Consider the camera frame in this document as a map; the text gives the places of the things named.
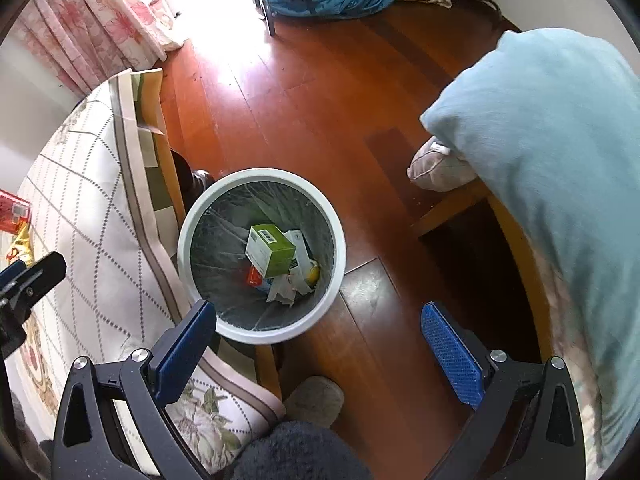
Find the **pink cushion corner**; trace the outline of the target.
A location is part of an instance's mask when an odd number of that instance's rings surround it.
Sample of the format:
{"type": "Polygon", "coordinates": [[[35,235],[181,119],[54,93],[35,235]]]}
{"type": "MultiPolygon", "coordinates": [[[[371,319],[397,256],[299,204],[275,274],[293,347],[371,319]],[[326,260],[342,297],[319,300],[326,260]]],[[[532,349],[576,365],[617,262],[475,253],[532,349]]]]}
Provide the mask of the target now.
{"type": "Polygon", "coordinates": [[[477,175],[465,159],[431,136],[414,154],[407,177],[422,190],[445,193],[472,182],[477,175]]]}

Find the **white crumpled paper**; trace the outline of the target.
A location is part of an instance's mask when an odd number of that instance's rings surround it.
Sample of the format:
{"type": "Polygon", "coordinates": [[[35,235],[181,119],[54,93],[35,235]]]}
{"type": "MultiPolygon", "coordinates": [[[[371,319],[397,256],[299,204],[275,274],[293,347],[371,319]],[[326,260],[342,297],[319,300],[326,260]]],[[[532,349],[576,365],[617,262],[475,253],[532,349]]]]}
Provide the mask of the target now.
{"type": "Polygon", "coordinates": [[[294,278],[294,283],[291,283],[291,275],[283,274],[272,280],[267,302],[277,301],[285,307],[292,307],[297,296],[306,296],[311,292],[312,288],[304,280],[294,278]]]}

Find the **yellow fruit peel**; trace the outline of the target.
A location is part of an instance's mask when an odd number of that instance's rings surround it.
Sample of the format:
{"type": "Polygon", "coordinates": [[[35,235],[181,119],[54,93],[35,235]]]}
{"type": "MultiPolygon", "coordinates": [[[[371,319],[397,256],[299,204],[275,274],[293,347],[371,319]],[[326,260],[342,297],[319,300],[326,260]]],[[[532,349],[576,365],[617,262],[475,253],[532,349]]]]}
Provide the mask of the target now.
{"type": "Polygon", "coordinates": [[[311,268],[306,275],[305,281],[309,287],[314,288],[320,278],[320,266],[316,260],[310,260],[310,263],[311,268]]]}

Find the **floral patterned tablecloth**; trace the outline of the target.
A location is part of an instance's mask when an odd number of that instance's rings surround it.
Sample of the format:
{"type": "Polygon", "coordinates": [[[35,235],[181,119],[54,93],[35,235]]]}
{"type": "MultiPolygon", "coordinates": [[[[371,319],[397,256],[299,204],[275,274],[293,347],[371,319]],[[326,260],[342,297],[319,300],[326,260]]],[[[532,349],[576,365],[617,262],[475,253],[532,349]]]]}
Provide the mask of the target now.
{"type": "Polygon", "coordinates": [[[88,94],[18,189],[34,258],[58,252],[64,280],[35,305],[17,352],[21,404],[54,435],[73,360],[150,348],[190,304],[174,259],[184,207],[160,107],[160,70],[122,72],[88,94]]]}

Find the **dark fuzzy sleeve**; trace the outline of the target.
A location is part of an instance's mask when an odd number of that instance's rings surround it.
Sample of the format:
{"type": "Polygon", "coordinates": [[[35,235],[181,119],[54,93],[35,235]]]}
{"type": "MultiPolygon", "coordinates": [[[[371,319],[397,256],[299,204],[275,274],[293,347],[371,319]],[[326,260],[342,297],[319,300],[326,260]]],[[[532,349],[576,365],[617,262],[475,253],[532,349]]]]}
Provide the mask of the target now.
{"type": "Polygon", "coordinates": [[[372,479],[368,466],[332,430],[311,422],[281,422],[247,445],[225,479],[372,479]]]}

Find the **white round trash bin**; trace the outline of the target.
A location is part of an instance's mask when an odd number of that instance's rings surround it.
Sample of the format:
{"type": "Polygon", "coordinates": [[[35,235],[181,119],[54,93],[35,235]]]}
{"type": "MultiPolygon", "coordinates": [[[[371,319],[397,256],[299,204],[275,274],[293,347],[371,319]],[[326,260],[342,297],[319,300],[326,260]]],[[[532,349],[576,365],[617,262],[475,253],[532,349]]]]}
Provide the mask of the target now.
{"type": "Polygon", "coordinates": [[[214,183],[179,236],[189,298],[211,302],[218,333],[243,344],[310,330],[334,303],[345,266],[345,235],[329,200],[279,169],[245,169],[214,183]]]}

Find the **light blue quilt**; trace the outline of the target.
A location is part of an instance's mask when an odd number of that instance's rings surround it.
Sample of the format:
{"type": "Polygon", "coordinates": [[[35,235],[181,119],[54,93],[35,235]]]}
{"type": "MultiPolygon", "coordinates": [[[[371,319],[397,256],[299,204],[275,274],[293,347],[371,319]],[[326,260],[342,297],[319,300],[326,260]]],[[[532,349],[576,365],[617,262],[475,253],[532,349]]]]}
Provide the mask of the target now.
{"type": "Polygon", "coordinates": [[[623,474],[639,427],[639,78],[607,41],[506,32],[421,115],[522,229],[585,431],[623,474]]]}

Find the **pink floral curtain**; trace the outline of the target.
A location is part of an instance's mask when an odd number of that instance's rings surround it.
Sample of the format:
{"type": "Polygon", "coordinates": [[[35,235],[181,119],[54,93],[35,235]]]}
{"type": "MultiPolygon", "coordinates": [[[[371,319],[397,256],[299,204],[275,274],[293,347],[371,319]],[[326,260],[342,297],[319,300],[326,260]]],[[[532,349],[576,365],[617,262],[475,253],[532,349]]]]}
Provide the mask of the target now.
{"type": "Polygon", "coordinates": [[[9,36],[76,96],[184,44],[166,0],[28,0],[9,36]]]}

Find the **red soda can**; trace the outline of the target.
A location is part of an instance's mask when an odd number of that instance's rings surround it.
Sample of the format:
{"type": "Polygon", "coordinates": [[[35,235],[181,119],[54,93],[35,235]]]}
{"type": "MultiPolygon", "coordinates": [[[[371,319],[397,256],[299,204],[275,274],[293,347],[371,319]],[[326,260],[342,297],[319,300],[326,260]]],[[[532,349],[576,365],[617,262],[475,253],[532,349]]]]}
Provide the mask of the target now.
{"type": "Polygon", "coordinates": [[[24,224],[30,223],[32,204],[12,193],[0,191],[0,230],[17,234],[24,224]]]}

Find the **grey slipper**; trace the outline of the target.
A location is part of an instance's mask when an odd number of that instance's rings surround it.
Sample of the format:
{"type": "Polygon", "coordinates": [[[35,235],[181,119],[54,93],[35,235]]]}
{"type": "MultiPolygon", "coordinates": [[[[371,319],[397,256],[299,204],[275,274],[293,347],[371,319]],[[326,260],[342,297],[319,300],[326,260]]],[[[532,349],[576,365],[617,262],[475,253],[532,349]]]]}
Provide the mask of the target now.
{"type": "Polygon", "coordinates": [[[344,392],[336,382],[311,376],[293,390],[284,406],[288,419],[330,428],[340,416],[344,402],[344,392]]]}

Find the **pink white box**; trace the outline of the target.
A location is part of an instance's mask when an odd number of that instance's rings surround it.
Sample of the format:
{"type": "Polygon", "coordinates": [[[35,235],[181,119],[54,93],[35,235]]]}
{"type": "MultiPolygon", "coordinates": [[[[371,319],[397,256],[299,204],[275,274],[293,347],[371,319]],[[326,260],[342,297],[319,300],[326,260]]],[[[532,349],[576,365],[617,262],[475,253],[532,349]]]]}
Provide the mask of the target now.
{"type": "Polygon", "coordinates": [[[311,268],[310,260],[314,260],[309,255],[305,237],[301,230],[286,231],[284,236],[295,246],[294,257],[288,269],[288,274],[291,275],[291,282],[294,283],[294,278],[305,281],[306,275],[311,268]]]}

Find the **red blue milk carton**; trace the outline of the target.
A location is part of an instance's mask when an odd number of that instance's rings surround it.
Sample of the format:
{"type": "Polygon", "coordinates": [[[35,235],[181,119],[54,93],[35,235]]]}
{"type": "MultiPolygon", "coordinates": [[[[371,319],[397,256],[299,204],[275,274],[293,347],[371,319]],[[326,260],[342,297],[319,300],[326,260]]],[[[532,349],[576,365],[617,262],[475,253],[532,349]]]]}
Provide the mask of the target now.
{"type": "Polygon", "coordinates": [[[272,285],[272,278],[263,278],[262,274],[254,266],[248,270],[246,284],[258,290],[262,294],[268,295],[272,285]]]}

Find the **green white medicine box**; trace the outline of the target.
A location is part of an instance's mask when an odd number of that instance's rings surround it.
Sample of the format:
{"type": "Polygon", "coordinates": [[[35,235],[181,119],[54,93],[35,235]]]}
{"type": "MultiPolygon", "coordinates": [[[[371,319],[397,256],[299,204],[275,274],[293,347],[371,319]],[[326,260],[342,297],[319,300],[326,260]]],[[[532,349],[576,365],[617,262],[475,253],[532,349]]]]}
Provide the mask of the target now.
{"type": "Polygon", "coordinates": [[[295,246],[275,224],[256,224],[250,227],[245,255],[263,278],[287,274],[294,252],[295,246]]]}

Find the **yellow panda snack bag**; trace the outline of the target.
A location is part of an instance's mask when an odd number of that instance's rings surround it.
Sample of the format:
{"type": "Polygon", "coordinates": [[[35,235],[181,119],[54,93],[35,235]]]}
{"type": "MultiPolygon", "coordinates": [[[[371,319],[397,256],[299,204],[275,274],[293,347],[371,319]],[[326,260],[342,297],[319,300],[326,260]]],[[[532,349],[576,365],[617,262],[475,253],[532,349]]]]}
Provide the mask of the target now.
{"type": "Polygon", "coordinates": [[[32,242],[30,241],[30,224],[23,222],[17,233],[12,236],[6,263],[12,264],[21,261],[25,266],[32,266],[35,262],[32,242]]]}

